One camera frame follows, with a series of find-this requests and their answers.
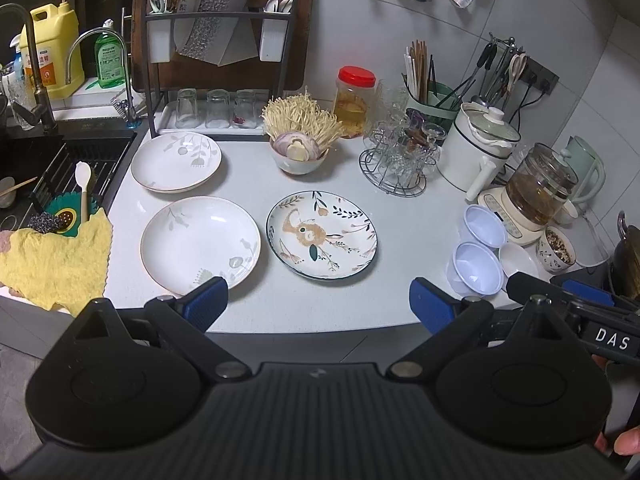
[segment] red lid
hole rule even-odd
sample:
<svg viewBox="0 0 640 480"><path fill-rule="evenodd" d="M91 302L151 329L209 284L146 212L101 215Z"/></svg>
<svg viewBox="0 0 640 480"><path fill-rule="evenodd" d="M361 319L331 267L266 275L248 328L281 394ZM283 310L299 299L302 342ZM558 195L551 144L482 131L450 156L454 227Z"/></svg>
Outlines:
<svg viewBox="0 0 640 480"><path fill-rule="evenodd" d="M372 88L376 85L375 74L359 66L343 66L338 72L338 79L361 88Z"/></svg>

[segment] yellow detergent jug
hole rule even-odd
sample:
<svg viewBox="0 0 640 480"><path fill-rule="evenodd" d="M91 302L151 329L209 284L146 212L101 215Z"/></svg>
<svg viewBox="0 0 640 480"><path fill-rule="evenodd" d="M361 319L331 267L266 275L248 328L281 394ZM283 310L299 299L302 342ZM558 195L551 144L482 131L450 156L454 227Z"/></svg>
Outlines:
<svg viewBox="0 0 640 480"><path fill-rule="evenodd" d="M38 63L42 82L50 99L65 99L84 82L80 49L71 57L71 84L65 84L66 53L78 38L78 17L67 0L59 7L47 4L31 11L38 46ZM27 32L22 28L20 50L26 74L31 77L31 59L27 50Z"/></svg>

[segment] green dish soap bottle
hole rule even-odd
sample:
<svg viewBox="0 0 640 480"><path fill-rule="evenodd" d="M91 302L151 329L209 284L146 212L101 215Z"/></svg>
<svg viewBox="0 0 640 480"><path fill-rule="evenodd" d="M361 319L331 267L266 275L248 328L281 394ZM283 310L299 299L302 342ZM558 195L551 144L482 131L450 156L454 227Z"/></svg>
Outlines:
<svg viewBox="0 0 640 480"><path fill-rule="evenodd" d="M103 27L113 30L113 20L104 22ZM95 40L95 63L100 88L113 88L124 83L123 62L126 61L118 38L103 33Z"/></svg>

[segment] chrome faucet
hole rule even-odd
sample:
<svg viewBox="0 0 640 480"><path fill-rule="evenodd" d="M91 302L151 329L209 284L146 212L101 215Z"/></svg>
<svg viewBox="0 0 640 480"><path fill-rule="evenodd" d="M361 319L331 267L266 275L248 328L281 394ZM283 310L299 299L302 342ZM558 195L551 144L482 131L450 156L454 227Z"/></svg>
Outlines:
<svg viewBox="0 0 640 480"><path fill-rule="evenodd" d="M36 34L33 30L33 18L31 13L23 6L18 4L4 4L0 6L0 14L6 12L14 12L22 17L24 20L24 27L27 30L27 48L29 50L29 59L31 61L31 69L33 72L33 96L36 100L36 105L33 110L27 110L20 103L15 100L12 101L12 109L20 115L31 126L35 126L38 122L42 122L42 127L46 134L55 134L58 125L53 117L53 110L51 109L51 102L49 101L49 93L46 86L42 83L42 76L40 75L40 64L38 63L38 49L36 47Z"/></svg>
<svg viewBox="0 0 640 480"><path fill-rule="evenodd" d="M127 59L127 45L124 41L124 38L112 28L106 28L106 27L92 28L91 30L86 31L84 34L80 34L78 39L74 41L73 45L71 45L71 47L69 48L69 51L66 53L65 83L66 84L71 83L71 55L73 54L78 44L82 40L84 40L84 38L88 38L89 36L93 36L94 34L102 34L102 33L110 34L111 36L114 36L115 38L117 38L117 40L120 42L120 46L122 48L122 64L124 66L124 78L125 78L124 84L125 84L125 88L127 89L127 102L126 104L123 104L123 108L127 118L126 119L127 123L128 124L135 123L138 120L138 117L136 115L136 108L133 105L133 94L131 92L131 81L129 79L129 61Z"/></svg>

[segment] blue gripper pad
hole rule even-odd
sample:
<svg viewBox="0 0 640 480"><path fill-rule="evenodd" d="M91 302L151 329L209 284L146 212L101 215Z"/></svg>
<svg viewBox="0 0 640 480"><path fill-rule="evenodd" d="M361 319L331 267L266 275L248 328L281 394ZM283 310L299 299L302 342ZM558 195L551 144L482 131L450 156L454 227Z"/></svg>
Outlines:
<svg viewBox="0 0 640 480"><path fill-rule="evenodd" d="M458 300L448 296L424 278L416 278L409 287L409 306L425 328L434 335L455 318L453 305Z"/></svg>
<svg viewBox="0 0 640 480"><path fill-rule="evenodd" d="M182 307L182 317L201 332L206 332L225 311L228 300L229 289L226 281L216 276L192 290L177 303Z"/></svg>
<svg viewBox="0 0 640 480"><path fill-rule="evenodd" d="M615 306L615 302L613 301L611 295L599 288L585 285L584 283L576 282L575 280L566 280L562 284L562 288L567 292L583 298L584 300L607 306Z"/></svg>

